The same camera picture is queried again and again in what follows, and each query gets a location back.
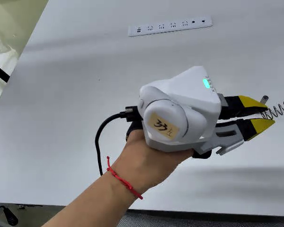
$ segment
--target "wrist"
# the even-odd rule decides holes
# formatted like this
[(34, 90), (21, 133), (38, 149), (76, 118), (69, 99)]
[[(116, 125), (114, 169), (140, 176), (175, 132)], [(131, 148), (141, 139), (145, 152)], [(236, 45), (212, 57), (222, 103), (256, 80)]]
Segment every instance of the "wrist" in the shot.
[(111, 172), (107, 171), (102, 176), (108, 181), (109, 187), (115, 198), (119, 199), (122, 203), (130, 206), (138, 197), (136, 197), (128, 188)]

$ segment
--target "hand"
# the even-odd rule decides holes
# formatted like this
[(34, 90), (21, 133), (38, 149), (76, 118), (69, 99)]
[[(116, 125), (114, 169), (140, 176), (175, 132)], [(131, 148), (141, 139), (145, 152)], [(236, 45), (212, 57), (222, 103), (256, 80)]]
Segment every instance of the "hand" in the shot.
[(155, 150), (146, 144), (143, 130), (134, 130), (112, 169), (142, 194), (163, 182), (193, 152)]

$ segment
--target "metal bolt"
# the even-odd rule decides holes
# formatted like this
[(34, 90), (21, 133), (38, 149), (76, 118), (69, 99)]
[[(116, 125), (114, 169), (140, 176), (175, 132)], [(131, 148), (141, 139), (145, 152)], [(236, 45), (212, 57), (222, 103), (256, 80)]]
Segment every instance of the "metal bolt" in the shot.
[(260, 103), (264, 104), (268, 101), (269, 97), (268, 96), (263, 96)]

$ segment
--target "red string bracelet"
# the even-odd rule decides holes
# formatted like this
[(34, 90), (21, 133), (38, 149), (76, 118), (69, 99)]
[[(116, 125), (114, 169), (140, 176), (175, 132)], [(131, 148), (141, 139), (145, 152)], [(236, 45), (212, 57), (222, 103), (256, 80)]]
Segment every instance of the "red string bracelet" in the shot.
[(132, 194), (134, 194), (135, 196), (137, 196), (140, 200), (143, 199), (143, 197), (135, 190), (133, 189), (133, 187), (131, 186), (130, 183), (128, 183), (126, 180), (122, 179), (121, 177), (119, 177), (117, 175), (117, 173), (112, 169), (112, 167), (110, 167), (110, 164), (109, 164), (109, 156), (107, 156), (107, 165), (108, 165), (108, 168), (106, 169), (107, 171), (110, 171), (112, 173), (112, 175), (117, 178), (119, 181), (121, 181), (122, 184), (125, 185), (125, 187), (131, 191)]

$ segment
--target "forearm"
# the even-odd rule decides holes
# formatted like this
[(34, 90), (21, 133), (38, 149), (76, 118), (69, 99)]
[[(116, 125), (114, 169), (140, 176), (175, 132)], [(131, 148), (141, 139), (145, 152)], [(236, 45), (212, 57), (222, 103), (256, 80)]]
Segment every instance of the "forearm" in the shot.
[(135, 200), (136, 197), (107, 172), (44, 227), (113, 227)]

